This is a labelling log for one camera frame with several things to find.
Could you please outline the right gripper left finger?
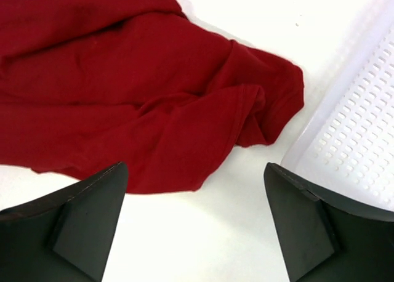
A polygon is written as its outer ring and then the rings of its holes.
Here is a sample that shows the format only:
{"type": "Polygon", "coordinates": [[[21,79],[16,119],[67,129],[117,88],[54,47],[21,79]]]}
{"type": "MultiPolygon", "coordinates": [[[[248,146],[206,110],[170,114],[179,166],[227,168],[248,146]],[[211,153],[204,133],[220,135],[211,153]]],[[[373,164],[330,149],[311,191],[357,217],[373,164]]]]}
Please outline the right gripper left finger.
{"type": "Polygon", "coordinates": [[[125,163],[1,211],[1,281],[102,281],[128,181],[125,163]]]}

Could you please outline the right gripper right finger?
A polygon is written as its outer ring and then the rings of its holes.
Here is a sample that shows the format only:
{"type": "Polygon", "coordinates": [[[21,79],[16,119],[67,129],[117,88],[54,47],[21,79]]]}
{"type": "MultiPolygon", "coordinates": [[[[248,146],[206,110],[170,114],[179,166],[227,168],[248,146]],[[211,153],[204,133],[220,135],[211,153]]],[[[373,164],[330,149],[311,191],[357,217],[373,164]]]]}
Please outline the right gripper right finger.
{"type": "Polygon", "coordinates": [[[290,281],[393,281],[393,212],[275,163],[264,184],[290,281]]]}

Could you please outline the red t shirt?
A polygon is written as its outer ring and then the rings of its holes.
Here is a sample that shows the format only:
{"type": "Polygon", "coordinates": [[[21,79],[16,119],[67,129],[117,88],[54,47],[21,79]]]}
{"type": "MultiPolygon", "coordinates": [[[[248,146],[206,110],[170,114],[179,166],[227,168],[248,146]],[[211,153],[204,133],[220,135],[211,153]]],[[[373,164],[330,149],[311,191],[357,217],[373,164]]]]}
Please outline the red t shirt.
{"type": "Polygon", "coordinates": [[[302,70],[207,31],[176,0],[1,0],[1,163],[127,191],[198,190],[235,145],[270,145],[302,70]]]}

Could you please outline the white plastic basket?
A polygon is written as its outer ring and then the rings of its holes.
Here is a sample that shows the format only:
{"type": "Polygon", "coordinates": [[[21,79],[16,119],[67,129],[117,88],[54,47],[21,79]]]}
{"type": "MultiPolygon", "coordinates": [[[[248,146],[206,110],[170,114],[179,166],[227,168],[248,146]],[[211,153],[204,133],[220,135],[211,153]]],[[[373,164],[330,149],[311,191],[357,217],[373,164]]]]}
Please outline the white plastic basket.
{"type": "Polygon", "coordinates": [[[393,209],[393,5],[284,156],[282,167],[359,202],[393,209]]]}

